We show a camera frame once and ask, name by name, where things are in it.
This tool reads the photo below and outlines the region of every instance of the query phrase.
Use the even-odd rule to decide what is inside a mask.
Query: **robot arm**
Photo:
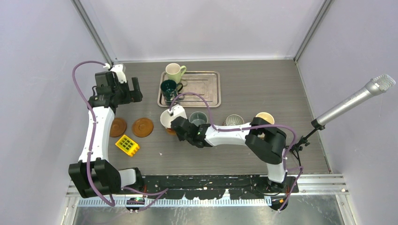
[[[249,147],[259,159],[267,164],[269,184],[282,187],[286,175],[282,159],[286,146],[286,134],[275,127],[242,130],[243,128],[264,124],[269,123],[262,118],[255,117],[251,123],[243,125],[215,126],[217,130],[241,129],[240,131],[220,132],[210,124],[196,126],[180,116],[171,121],[171,128],[175,130],[180,141],[187,140],[198,148],[221,144],[236,144]],[[261,134],[265,134],[264,139],[258,137]]]
[[[92,145],[91,161],[87,162],[87,153],[92,137],[93,117],[89,112],[89,126],[86,141],[79,161],[69,165],[69,175],[83,198],[96,196],[87,179],[87,163],[90,164],[92,180],[96,188],[104,195],[118,193],[121,187],[136,182],[136,170],[116,170],[108,162],[109,132],[118,105],[140,102],[142,94],[138,79],[132,78],[133,91],[124,74],[122,64],[114,65],[110,71],[95,74],[97,94],[89,98],[96,116],[96,129]]]

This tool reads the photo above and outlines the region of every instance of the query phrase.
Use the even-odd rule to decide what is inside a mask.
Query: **dark teal mug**
[[[161,83],[161,92],[166,102],[171,102],[183,88],[181,83],[176,83],[173,80],[165,80]]]

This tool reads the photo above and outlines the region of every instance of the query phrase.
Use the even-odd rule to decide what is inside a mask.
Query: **gray cup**
[[[203,112],[194,112],[189,116],[189,122],[199,126],[207,123],[207,116]]]

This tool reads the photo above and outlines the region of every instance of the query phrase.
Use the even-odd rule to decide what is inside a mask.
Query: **silver microphone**
[[[318,118],[314,119],[311,124],[315,129],[322,130],[330,121],[334,120],[346,111],[356,107],[362,102],[370,99],[371,97],[386,92],[388,88],[392,87],[394,84],[394,79],[387,74],[373,78],[367,84],[365,84],[363,88],[349,96],[346,100],[340,102],[324,114],[318,116]]]

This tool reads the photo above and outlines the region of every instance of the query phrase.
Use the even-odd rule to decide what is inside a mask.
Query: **metal tray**
[[[167,80],[166,71],[161,74],[161,82]],[[209,104],[211,108],[219,107],[221,104],[221,85],[220,74],[213,71],[186,71],[181,78],[183,84],[183,92],[194,92],[200,94]],[[168,107],[163,95],[161,94],[159,84],[158,105],[160,107]],[[185,95],[178,100],[183,107],[206,107],[205,103],[195,95]]]

